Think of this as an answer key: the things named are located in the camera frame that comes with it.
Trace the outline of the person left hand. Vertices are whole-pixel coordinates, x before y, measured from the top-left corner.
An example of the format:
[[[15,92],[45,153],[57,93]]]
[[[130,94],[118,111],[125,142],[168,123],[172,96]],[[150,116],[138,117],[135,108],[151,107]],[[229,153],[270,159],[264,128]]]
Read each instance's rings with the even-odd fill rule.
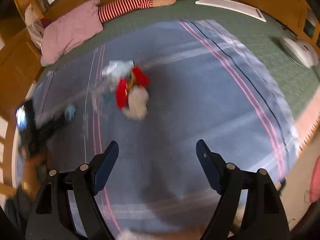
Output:
[[[32,158],[26,159],[24,162],[21,188],[31,200],[35,200],[37,193],[42,185],[42,182],[38,178],[37,167],[46,162],[46,152],[38,153]]]

